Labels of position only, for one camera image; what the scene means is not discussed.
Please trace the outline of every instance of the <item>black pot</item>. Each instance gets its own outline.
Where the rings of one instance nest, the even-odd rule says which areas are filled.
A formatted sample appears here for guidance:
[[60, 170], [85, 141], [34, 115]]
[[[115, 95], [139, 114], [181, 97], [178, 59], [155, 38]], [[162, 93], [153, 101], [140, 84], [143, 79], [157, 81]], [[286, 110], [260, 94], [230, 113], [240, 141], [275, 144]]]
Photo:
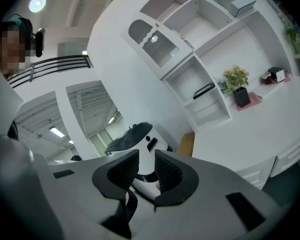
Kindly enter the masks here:
[[243, 108], [244, 106], [251, 103], [248, 91], [244, 87], [240, 87], [233, 91], [233, 95], [236, 103]]

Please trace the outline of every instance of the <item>fluorescent light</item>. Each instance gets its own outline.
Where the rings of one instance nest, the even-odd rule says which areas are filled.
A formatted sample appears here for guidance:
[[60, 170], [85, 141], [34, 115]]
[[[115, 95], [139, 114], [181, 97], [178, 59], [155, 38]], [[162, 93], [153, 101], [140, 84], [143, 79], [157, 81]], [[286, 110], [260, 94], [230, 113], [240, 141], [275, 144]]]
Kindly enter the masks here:
[[29, 9], [33, 13], [40, 12], [46, 5], [47, 0], [31, 0]]
[[110, 121], [109, 121], [109, 123], [108, 123], [108, 124], [111, 124], [111, 123], [113, 122], [113, 120], [115, 120], [115, 118], [114, 118], [114, 117], [112, 117], [112, 118], [110, 119]]
[[53, 132], [55, 135], [58, 135], [60, 138], [65, 136], [61, 131], [59, 131], [56, 127], [51, 127], [49, 129], [51, 132]]

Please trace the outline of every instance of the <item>potted plant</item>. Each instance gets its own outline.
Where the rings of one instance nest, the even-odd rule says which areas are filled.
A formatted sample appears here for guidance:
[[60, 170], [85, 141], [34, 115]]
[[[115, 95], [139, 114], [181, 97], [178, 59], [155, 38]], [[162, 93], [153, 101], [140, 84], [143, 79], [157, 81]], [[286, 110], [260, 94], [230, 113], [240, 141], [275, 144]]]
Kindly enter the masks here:
[[233, 66], [232, 69], [228, 69], [224, 72], [226, 81], [221, 84], [221, 90], [224, 93], [232, 92], [236, 103], [243, 108], [244, 106], [250, 104], [249, 94], [244, 85], [249, 85], [248, 83], [249, 73], [238, 65]]

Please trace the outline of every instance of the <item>white box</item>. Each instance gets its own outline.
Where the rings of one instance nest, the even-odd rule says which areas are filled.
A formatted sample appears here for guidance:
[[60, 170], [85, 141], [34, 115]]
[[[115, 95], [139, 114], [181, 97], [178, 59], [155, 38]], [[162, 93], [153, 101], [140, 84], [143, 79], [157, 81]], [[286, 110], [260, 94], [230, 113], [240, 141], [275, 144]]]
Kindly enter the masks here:
[[234, 0], [231, 5], [229, 12], [237, 17], [254, 7], [256, 0]]

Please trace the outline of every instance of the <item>black railing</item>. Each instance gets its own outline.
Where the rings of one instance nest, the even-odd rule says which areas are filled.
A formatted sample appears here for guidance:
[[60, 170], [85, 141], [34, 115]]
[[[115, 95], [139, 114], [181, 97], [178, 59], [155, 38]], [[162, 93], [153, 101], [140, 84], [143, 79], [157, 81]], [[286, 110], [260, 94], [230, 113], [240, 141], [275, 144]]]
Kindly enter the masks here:
[[66, 71], [66, 70], [73, 70], [73, 69], [90, 68], [90, 67], [91, 67], [91, 62], [89, 60], [88, 55], [70, 55], [70, 56], [49, 58], [39, 62], [32, 63], [31, 66], [25, 69], [25, 71], [20, 72], [14, 75], [13, 77], [11, 77], [9, 79], [9, 84], [12, 85], [12, 88], [15, 88], [24, 83], [32, 82], [33, 79], [43, 77], [52, 73]]

